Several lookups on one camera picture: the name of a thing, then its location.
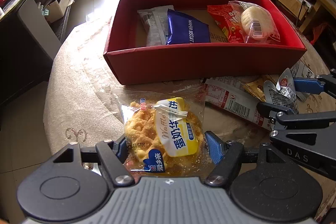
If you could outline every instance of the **yellow label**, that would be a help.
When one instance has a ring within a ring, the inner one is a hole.
[[[197,152],[198,140],[184,109],[184,99],[181,97],[156,103],[155,129],[171,157],[192,155]]]
[[[223,28],[222,32],[227,38],[229,37],[229,30],[226,27]]]

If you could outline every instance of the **red box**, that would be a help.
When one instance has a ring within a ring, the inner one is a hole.
[[[104,58],[122,85],[215,76],[278,74],[292,67],[306,48],[270,0],[240,0],[266,8],[283,45],[195,43],[137,47],[137,10],[174,5],[176,10],[206,10],[231,0],[120,0],[112,19]]]

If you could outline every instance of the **beige tablecloth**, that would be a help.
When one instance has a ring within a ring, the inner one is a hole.
[[[93,146],[105,139],[117,139],[124,132],[118,108],[111,96],[113,87],[122,86],[107,66],[102,54],[109,31],[108,20],[95,20],[73,29],[59,50],[51,71],[44,109],[44,127],[52,153],[70,141]],[[301,60],[315,74],[329,71],[310,43],[302,37],[308,51]],[[132,89],[171,92],[200,80],[181,80],[132,86]],[[300,113],[335,110],[335,99],[327,94],[310,95],[298,101]],[[239,140],[256,146],[268,139],[268,132],[231,113],[206,106],[203,130],[212,130],[223,140]],[[320,178],[321,185],[325,178]],[[335,197],[334,184],[324,193],[325,204]]]

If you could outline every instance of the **red snack packet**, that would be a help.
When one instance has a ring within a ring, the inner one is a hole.
[[[208,13],[216,21],[228,42],[244,43],[245,32],[241,26],[241,13],[231,5],[208,5]]]

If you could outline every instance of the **snack wrapper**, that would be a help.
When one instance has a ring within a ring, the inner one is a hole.
[[[295,65],[291,67],[291,74],[294,78],[315,78],[315,74],[301,60],[297,61]],[[296,96],[304,102],[309,97],[309,93],[296,92]]]
[[[147,47],[166,44],[168,38],[168,9],[174,10],[174,6],[167,5],[137,11],[147,33]]]
[[[294,81],[289,68],[281,74],[276,86],[271,81],[265,81],[264,94],[267,103],[288,107],[295,114],[299,113]]]
[[[246,43],[280,42],[280,35],[274,20],[266,9],[254,3],[230,1],[232,9],[240,13],[241,27],[245,32]]]
[[[244,90],[238,77],[224,76],[206,79],[205,101],[270,130],[270,121],[257,110],[259,99]]]
[[[213,168],[202,132],[204,86],[172,94],[119,89],[112,93],[125,124],[128,170],[194,176]]]
[[[169,35],[167,44],[210,43],[208,24],[198,19],[168,9]]]
[[[244,30],[241,26],[241,13],[231,5],[208,5],[208,13],[224,33],[226,42],[244,43]]]
[[[266,102],[264,94],[264,82],[267,80],[273,82],[272,77],[270,77],[269,75],[261,75],[257,80],[246,83],[243,85],[243,87],[249,94],[258,98],[262,102]]]

